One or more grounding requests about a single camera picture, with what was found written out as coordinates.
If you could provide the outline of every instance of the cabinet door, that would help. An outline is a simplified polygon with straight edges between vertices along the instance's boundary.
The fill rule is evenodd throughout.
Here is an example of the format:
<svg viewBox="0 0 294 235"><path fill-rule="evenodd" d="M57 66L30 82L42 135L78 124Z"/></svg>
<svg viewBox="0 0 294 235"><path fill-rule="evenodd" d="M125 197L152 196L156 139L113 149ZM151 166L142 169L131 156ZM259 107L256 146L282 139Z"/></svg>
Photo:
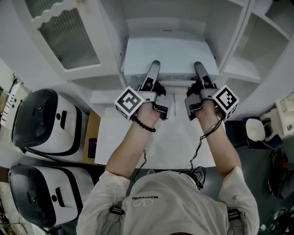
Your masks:
<svg viewBox="0 0 294 235"><path fill-rule="evenodd" d="M62 79L119 73L97 1L13 0L13 4L29 36Z"/></svg>

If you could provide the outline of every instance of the black bracelet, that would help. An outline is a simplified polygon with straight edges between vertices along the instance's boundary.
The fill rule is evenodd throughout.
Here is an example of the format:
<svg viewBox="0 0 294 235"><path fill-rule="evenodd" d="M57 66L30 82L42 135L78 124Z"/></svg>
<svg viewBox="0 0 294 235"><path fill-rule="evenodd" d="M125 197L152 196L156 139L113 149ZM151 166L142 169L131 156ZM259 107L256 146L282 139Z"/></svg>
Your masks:
<svg viewBox="0 0 294 235"><path fill-rule="evenodd" d="M136 117L135 115L133 115L132 117L130 117L130 119L131 119L133 122L138 123L138 124L140 125L140 127L144 128L144 129L146 129L146 130L148 130L148 131L151 131L151 132L153 132L153 133L156 131L155 128L150 128L150 127L148 127L148 126L145 126L143 123L141 123L141 122L137 119L137 117Z"/></svg>

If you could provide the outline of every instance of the frosted glass panel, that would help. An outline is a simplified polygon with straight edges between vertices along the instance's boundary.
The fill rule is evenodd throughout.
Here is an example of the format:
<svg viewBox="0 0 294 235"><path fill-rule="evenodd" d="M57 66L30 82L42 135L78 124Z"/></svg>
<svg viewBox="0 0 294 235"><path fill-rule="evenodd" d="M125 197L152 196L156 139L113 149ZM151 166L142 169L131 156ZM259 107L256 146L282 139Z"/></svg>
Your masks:
<svg viewBox="0 0 294 235"><path fill-rule="evenodd" d="M66 69L99 64L76 8L43 23L39 31Z"/></svg>
<svg viewBox="0 0 294 235"><path fill-rule="evenodd" d="M32 17L40 16L44 10L51 9L54 3L63 0L25 0Z"/></svg>

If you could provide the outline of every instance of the white cabinet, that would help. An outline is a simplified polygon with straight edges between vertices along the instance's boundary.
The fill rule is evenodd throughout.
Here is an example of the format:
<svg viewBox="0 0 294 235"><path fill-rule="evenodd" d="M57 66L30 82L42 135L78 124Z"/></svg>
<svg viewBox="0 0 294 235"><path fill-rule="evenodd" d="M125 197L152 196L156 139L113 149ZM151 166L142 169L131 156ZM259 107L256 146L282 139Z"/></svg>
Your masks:
<svg viewBox="0 0 294 235"><path fill-rule="evenodd" d="M113 102L128 85L121 67L134 31L183 31L204 37L220 72L216 83L229 85L241 103L272 73L294 32L289 0L274 2L266 14L255 0L2 1L13 2L50 69L102 117L114 115ZM172 80L164 85L176 97L191 83Z"/></svg>

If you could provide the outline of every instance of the shirt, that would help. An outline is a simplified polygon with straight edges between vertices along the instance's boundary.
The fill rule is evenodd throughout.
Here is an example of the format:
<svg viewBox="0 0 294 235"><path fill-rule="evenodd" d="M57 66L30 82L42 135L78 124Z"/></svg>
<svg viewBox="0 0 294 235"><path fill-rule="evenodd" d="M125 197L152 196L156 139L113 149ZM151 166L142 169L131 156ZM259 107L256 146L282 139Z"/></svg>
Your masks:
<svg viewBox="0 0 294 235"><path fill-rule="evenodd" d="M128 179L105 171L79 216L77 234L225 235L229 229L228 208L242 213L245 234L258 232L257 204L239 167L224 179L218 201L201 194L188 175L177 172L144 176L126 197L129 184ZM117 220L108 217L111 206L122 208L125 214ZM107 220L116 222L105 228Z"/></svg>

